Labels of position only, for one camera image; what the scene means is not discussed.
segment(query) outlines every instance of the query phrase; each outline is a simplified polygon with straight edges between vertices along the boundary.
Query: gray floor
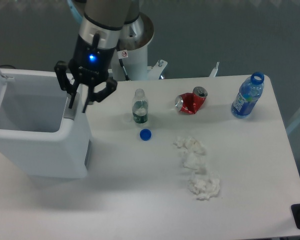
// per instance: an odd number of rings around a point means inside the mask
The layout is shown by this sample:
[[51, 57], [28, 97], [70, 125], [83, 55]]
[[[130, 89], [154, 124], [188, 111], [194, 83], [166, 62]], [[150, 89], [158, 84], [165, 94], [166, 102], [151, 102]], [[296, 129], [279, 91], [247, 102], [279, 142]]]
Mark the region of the gray floor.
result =
[[[206, 77], [220, 61], [218, 76], [268, 75], [285, 123], [300, 106], [300, 0], [140, 2], [155, 28], [148, 63], [168, 61], [167, 78]], [[78, 29], [65, 0], [0, 0], [0, 65], [53, 71]], [[289, 140], [300, 173], [300, 126]]]

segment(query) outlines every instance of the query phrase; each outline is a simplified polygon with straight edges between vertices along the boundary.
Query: blue bottle cap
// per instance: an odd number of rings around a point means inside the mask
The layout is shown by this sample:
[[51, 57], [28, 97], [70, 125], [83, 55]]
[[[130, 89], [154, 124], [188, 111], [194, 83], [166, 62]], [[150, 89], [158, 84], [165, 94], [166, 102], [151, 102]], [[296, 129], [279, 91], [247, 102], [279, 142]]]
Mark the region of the blue bottle cap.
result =
[[140, 131], [140, 138], [143, 141], [148, 141], [151, 138], [151, 131], [149, 129], [142, 129]]

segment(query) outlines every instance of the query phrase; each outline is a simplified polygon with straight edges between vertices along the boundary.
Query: robotic arm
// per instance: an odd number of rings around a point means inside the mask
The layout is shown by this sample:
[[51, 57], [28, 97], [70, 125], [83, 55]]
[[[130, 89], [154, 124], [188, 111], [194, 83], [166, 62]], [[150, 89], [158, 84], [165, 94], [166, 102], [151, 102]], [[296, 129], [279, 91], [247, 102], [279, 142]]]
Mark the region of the robotic arm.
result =
[[[88, 94], [83, 107], [94, 101], [98, 103], [113, 93], [117, 82], [109, 78], [108, 68], [118, 45], [121, 29], [127, 20], [135, 21], [139, 17], [138, 2], [131, 0], [88, 0], [79, 29], [73, 58], [67, 64], [58, 61], [54, 67], [60, 88], [66, 91], [72, 108], [80, 84], [88, 86]], [[67, 78], [69, 68], [74, 83]], [[106, 82], [106, 87], [94, 92], [94, 88]]]

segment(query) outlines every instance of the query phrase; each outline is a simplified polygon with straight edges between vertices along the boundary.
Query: blue plastic bottle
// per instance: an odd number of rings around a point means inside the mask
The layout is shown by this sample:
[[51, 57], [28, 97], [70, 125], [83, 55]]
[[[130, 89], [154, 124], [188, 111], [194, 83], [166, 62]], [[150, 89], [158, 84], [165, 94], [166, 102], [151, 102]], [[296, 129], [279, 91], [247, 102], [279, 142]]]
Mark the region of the blue plastic bottle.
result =
[[235, 117], [244, 119], [249, 116], [264, 90], [264, 80], [263, 73], [257, 71], [242, 83], [231, 106], [232, 114]]

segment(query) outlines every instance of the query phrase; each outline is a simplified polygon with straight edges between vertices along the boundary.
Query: white trash bin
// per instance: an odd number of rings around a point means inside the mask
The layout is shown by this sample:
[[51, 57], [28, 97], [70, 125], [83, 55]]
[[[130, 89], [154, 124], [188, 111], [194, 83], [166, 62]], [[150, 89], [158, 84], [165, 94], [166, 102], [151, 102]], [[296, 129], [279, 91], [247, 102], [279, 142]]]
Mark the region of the white trash bin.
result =
[[0, 70], [0, 152], [29, 175], [85, 177], [92, 134], [81, 92], [69, 109], [54, 72]]

